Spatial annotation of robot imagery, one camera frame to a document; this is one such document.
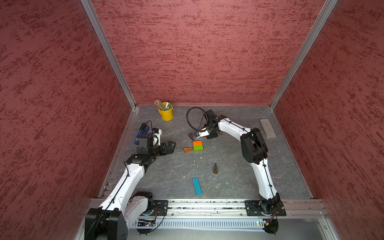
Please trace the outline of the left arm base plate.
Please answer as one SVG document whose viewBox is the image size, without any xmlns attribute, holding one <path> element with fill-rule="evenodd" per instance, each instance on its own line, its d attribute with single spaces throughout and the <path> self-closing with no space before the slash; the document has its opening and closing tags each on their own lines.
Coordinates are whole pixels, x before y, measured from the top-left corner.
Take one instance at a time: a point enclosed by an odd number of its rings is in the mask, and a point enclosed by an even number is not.
<svg viewBox="0 0 384 240">
<path fill-rule="evenodd" d="M 168 211 L 168 200 L 149 200 L 148 208 L 142 213 L 145 217 L 166 216 Z"/>
</svg>

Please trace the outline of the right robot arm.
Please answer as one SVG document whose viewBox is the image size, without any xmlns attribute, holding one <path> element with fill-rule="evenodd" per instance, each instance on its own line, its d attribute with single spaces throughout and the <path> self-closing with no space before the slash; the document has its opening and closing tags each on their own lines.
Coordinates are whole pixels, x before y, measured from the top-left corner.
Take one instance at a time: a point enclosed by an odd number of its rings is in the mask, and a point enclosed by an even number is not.
<svg viewBox="0 0 384 240">
<path fill-rule="evenodd" d="M 217 116 L 212 110 L 208 110 L 205 117 L 207 123 L 200 135 L 215 138 L 218 133 L 224 132 L 240 142 L 243 158 L 250 163 L 257 179 L 260 212 L 264 216 L 275 215 L 282 201 L 273 184 L 268 166 L 268 147 L 261 131 L 241 126 L 224 115 Z"/>
</svg>

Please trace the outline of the orange rectangular block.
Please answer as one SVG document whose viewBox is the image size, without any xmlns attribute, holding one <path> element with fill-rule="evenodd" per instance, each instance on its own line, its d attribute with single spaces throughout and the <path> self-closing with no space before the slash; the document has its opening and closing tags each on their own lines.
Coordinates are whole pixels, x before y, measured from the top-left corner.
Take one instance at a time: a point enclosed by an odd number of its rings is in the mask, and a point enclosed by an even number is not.
<svg viewBox="0 0 384 240">
<path fill-rule="evenodd" d="M 194 145 L 194 146 L 200 146 L 200 145 L 202 145 L 202 144 L 203 144 L 202 141 L 193 141 L 193 145 Z"/>
</svg>

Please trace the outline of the dark wood triangle block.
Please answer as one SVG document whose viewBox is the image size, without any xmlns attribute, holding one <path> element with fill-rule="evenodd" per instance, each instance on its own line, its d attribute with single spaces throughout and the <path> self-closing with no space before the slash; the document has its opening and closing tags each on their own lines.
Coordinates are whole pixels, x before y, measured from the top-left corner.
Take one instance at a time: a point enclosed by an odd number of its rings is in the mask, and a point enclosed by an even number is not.
<svg viewBox="0 0 384 240">
<path fill-rule="evenodd" d="M 217 175 L 217 174 L 219 173 L 217 163 L 215 163 L 215 165 L 214 165 L 213 173 L 214 173 L 215 175 Z"/>
</svg>

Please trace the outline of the green rectangular block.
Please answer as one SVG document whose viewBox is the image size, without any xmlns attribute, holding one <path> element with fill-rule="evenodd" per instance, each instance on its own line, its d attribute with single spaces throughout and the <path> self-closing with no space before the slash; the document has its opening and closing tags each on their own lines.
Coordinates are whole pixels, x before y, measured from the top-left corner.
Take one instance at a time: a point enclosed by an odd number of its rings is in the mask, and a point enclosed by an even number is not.
<svg viewBox="0 0 384 240">
<path fill-rule="evenodd" d="M 203 145 L 194 145 L 194 152 L 199 152 L 203 150 Z"/>
</svg>

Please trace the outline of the orange brown triangle block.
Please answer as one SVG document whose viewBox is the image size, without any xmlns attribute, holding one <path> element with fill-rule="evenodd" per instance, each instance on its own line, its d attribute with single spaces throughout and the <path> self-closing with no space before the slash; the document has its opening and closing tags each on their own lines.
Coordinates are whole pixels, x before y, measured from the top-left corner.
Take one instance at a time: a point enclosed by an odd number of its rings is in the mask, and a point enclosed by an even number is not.
<svg viewBox="0 0 384 240">
<path fill-rule="evenodd" d="M 184 148 L 184 152 L 185 153 L 188 153 L 188 152 L 193 151 L 193 150 L 194 150 L 193 147 L 186 147 L 186 148 Z"/>
</svg>

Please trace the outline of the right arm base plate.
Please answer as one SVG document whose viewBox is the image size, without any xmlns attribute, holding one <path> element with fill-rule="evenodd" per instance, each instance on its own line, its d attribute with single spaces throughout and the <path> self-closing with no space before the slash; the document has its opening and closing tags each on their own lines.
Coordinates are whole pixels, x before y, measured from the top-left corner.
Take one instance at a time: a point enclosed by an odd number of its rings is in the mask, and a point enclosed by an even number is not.
<svg viewBox="0 0 384 240">
<path fill-rule="evenodd" d="M 283 202 L 278 201 L 245 201 L 248 217 L 285 217 L 287 215 Z"/>
</svg>

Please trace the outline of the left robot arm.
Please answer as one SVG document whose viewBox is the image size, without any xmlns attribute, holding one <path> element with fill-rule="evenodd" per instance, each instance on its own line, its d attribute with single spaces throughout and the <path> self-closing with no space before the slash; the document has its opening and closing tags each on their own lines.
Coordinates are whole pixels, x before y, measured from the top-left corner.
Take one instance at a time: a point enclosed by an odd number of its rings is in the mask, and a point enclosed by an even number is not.
<svg viewBox="0 0 384 240">
<path fill-rule="evenodd" d="M 152 193 L 135 194 L 134 190 L 157 157 L 175 151 L 176 142 L 162 143 L 160 134 L 143 134 L 138 139 L 137 153 L 124 162 L 125 171 L 115 188 L 98 208 L 86 214 L 86 240 L 126 240 L 139 216 L 154 209 Z"/>
</svg>

